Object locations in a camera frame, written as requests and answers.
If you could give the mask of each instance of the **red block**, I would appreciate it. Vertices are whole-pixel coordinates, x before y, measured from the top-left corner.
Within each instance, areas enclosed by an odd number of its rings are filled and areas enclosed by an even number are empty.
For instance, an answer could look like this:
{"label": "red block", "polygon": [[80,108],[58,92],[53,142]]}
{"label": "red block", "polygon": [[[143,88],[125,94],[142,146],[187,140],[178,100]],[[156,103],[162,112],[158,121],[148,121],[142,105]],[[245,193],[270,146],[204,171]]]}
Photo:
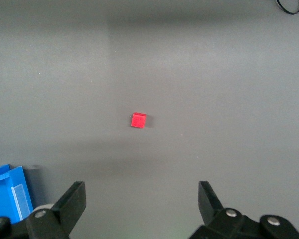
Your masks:
{"label": "red block", "polygon": [[132,116],[131,126],[135,128],[144,128],[146,114],[134,112]]}

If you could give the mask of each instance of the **gray surface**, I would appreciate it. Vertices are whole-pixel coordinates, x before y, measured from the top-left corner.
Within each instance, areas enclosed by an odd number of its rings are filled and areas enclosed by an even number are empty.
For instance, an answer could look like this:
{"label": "gray surface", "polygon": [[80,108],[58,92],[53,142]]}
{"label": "gray surface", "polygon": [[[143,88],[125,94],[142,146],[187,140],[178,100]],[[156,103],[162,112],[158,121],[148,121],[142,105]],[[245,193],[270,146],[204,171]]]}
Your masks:
{"label": "gray surface", "polygon": [[36,165],[35,203],[86,181],[74,239],[187,238],[199,180],[299,230],[299,15],[273,0],[0,0],[3,163]]}

